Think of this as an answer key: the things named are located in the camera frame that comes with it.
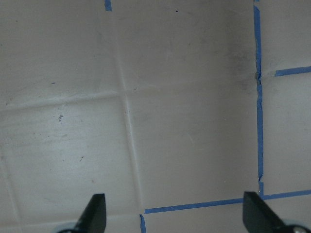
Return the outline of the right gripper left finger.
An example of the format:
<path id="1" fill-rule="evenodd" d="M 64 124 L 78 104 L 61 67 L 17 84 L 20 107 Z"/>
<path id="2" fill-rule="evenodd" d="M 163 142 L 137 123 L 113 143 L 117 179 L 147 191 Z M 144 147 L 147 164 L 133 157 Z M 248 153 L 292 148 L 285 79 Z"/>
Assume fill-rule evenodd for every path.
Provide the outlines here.
<path id="1" fill-rule="evenodd" d="M 104 233 L 106 229 L 105 194 L 94 194 L 73 228 L 59 233 Z"/>

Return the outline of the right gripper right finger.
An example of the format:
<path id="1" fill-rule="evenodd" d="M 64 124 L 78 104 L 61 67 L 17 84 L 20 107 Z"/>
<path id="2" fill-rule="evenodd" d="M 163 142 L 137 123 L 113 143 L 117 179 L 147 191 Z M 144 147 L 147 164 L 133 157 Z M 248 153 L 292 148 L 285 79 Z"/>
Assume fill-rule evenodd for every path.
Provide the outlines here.
<path id="1" fill-rule="evenodd" d="M 249 233 L 309 233 L 307 227 L 286 224 L 256 192 L 244 192 L 242 221 Z"/>

